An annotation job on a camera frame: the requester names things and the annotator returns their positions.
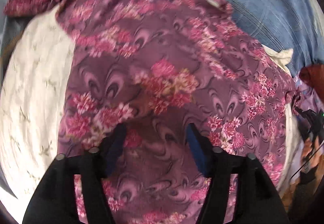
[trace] gray fabric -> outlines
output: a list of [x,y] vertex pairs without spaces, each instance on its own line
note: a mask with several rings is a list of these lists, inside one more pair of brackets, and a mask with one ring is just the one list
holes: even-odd
[[[10,55],[4,48],[11,42],[13,38],[19,35],[27,26],[31,18],[9,18],[3,14],[3,9],[8,0],[0,0],[0,55],[3,59],[0,67],[0,88],[2,86],[3,78],[7,66],[9,64]],[[4,173],[0,166],[0,186],[8,193],[14,195],[8,186]]]

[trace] wire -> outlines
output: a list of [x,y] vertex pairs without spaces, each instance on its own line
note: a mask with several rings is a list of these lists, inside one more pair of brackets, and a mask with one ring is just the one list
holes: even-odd
[[290,180],[312,159],[312,157],[317,153],[317,151],[319,149],[321,149],[321,147],[323,146],[324,141],[322,141],[322,143],[320,144],[319,148],[314,152],[314,154],[312,154],[308,160],[296,171],[296,173],[293,174],[293,176],[290,178]]

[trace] purple fabric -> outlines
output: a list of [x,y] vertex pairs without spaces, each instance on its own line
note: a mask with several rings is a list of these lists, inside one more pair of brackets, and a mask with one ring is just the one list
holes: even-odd
[[[205,179],[185,141],[194,122],[227,152],[253,152],[273,183],[285,161],[292,78],[231,20],[225,0],[10,0],[11,15],[61,2],[57,21],[75,43],[58,153],[97,146],[119,122],[123,155],[103,188],[116,223],[194,224]],[[80,178],[78,213],[86,219]],[[232,177],[225,222],[234,211]]]

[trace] pink floral fabric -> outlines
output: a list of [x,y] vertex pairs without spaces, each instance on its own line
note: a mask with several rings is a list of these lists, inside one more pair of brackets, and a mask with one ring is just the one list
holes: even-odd
[[[194,224],[210,180],[185,139],[193,122],[214,146],[255,153],[274,184],[285,161],[290,76],[236,27],[225,0],[9,0],[11,16],[59,3],[75,41],[58,153],[82,154],[127,125],[124,151],[102,181],[119,224]],[[80,178],[78,213],[85,219]],[[225,222],[236,200],[231,178]]]

